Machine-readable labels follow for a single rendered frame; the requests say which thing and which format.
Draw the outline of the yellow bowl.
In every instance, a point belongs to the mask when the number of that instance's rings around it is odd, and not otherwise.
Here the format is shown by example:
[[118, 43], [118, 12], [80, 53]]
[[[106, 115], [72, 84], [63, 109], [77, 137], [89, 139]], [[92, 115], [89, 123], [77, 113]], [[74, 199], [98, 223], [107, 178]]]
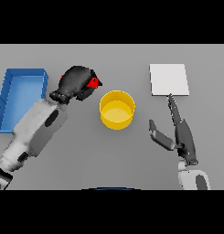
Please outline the yellow bowl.
[[127, 128], [134, 116], [133, 97], [122, 90], [111, 90], [100, 100], [99, 112], [102, 123], [109, 129], [119, 131]]

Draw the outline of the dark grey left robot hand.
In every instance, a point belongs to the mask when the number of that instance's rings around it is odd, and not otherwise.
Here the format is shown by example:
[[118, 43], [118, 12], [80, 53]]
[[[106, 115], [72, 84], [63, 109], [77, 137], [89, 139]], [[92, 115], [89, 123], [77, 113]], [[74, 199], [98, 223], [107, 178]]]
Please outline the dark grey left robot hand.
[[83, 66], [72, 66], [59, 80], [59, 87], [49, 94], [53, 101], [61, 104], [69, 104], [72, 98], [78, 101], [84, 101], [96, 90], [88, 88], [87, 84], [91, 78], [98, 78], [93, 69]]

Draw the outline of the blue tray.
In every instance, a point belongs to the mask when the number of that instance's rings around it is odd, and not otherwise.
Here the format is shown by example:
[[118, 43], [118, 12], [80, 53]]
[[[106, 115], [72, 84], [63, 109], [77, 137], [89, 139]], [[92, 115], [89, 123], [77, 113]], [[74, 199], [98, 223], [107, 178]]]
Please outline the blue tray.
[[45, 99], [45, 69], [6, 69], [0, 91], [0, 133], [11, 133], [38, 99]]

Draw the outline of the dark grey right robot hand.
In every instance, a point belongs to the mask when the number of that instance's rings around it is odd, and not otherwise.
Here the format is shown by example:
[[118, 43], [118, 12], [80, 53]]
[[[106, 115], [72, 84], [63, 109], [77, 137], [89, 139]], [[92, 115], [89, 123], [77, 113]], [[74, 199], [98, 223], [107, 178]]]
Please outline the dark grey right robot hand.
[[178, 156], [182, 157], [187, 165], [197, 165], [196, 147], [190, 127], [187, 121], [181, 117], [172, 93], [166, 97], [166, 100], [168, 101], [168, 108], [175, 127], [175, 139], [171, 139], [161, 133], [152, 119], [149, 120], [150, 137], [167, 151], [177, 150]]

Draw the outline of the pale square measuring scale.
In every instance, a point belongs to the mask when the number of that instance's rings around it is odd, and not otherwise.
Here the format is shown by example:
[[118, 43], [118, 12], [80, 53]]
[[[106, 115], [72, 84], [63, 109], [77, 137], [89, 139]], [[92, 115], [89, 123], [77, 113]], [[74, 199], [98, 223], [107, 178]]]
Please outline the pale square measuring scale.
[[153, 96], [188, 96], [187, 73], [184, 64], [150, 64], [150, 82]]

